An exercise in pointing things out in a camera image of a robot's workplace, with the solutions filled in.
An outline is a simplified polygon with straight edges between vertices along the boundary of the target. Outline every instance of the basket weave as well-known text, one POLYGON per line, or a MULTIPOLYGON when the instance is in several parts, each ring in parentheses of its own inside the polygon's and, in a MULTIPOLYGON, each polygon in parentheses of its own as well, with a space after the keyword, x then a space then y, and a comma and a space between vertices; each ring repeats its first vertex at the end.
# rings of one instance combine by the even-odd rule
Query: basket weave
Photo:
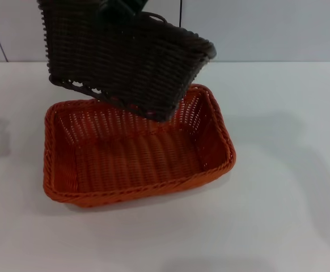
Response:
POLYGON ((219 106, 201 85, 166 123, 95 99, 55 104, 45 117, 44 155, 46 194, 80 207, 192 189, 236 159, 219 106))
POLYGON ((197 73, 216 55, 212 43, 159 15, 143 12, 127 25, 101 25, 99 0, 38 3, 49 80, 151 120, 169 120, 197 73))

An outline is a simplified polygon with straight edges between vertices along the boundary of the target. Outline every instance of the white table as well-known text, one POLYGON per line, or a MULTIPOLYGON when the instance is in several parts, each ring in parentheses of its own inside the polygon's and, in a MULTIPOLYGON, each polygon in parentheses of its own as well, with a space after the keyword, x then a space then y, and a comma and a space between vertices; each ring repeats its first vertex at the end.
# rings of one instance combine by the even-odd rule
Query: white table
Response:
POLYGON ((0 63, 0 272, 330 271, 330 63, 212 63, 238 161, 200 189, 92 210, 43 192, 44 115, 85 96, 0 63))

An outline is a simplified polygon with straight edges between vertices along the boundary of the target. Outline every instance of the woven basket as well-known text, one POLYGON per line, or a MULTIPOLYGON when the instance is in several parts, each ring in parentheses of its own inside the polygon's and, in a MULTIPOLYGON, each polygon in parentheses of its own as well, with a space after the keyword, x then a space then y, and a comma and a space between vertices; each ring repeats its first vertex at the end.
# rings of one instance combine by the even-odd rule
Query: woven basket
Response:
POLYGON ((219 106, 201 85, 166 123, 95 99, 55 104, 45 118, 44 155, 46 194, 80 207, 192 189, 236 159, 219 106))
POLYGON ((212 43, 159 15, 143 12, 127 25, 101 25, 99 0, 38 3, 49 80, 151 120, 168 121, 216 55, 212 43))

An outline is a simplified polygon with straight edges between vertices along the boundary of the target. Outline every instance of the basket rim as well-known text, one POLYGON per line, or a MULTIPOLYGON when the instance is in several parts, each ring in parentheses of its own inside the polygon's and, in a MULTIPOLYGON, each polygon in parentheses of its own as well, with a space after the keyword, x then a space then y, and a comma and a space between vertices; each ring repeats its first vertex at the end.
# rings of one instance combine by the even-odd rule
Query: basket rim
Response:
POLYGON ((225 128, 223 117, 221 115, 220 107, 215 100, 211 90, 209 90, 207 87, 200 85, 200 84, 192 84, 189 88, 189 92, 195 91, 195 90, 202 90, 202 92, 205 94, 205 99, 208 102, 208 106, 211 109, 211 119, 213 123, 215 124, 215 128, 218 132, 218 135, 223 142, 224 146, 229 152, 229 158, 219 165, 216 168, 209 169, 207 171, 203 171, 191 176, 177 178, 173 180, 168 180, 165 182, 158 183, 156 185, 147 185, 147 186, 134 186, 131 188, 123 189, 123 190, 112 190, 112 191, 97 191, 97 192, 86 192, 86 193, 73 193, 73 192, 66 192, 66 191, 58 191, 54 188, 54 177, 53 172, 55 168, 55 153, 54 150, 56 148, 56 139, 54 136, 54 118, 58 111, 61 109, 63 110, 64 106, 66 106, 65 110, 72 109, 72 108, 84 108, 88 107, 89 105, 94 105, 98 103, 98 100, 96 99, 90 99, 90 100, 69 100, 69 101, 63 101, 56 103, 52 105, 48 111, 46 112, 45 116, 45 144, 44 144, 44 181, 43 181, 43 187, 45 193, 50 196, 50 198, 54 196, 61 197, 60 202, 65 202, 64 198, 67 198, 67 200, 75 201, 76 199, 83 199, 86 197, 96 197, 96 196, 113 196, 117 194, 126 194, 126 192, 133 192, 133 191, 146 191, 151 190, 151 188, 161 188, 165 185, 169 184, 178 184, 177 186, 182 186, 186 184, 189 181, 192 181, 194 179, 199 179, 203 176, 208 176, 213 174, 214 172, 218 171, 230 171, 235 162, 236 162, 236 153, 233 146, 233 143, 230 139, 229 133, 227 129, 225 128))

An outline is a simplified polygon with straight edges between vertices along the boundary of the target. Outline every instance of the brown basket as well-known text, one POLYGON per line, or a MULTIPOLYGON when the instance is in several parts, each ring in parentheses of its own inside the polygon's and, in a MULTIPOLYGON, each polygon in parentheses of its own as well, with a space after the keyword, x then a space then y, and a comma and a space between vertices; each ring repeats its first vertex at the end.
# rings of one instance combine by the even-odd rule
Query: brown basket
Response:
POLYGON ((201 85, 166 123, 95 99, 55 104, 45 118, 44 190, 80 207, 192 189, 235 159, 219 106, 201 85))
POLYGON ((100 25, 99 0, 38 3, 50 81, 151 120, 169 120, 216 55, 212 43, 159 15, 143 12, 127 25, 100 25))

